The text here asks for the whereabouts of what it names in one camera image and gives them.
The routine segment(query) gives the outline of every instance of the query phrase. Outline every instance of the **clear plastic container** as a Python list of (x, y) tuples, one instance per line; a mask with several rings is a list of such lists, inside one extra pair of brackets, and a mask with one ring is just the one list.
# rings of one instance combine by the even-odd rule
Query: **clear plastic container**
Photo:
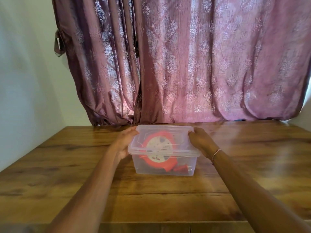
[(190, 126), (138, 125), (128, 146), (137, 173), (192, 176), (200, 151), (189, 141)]

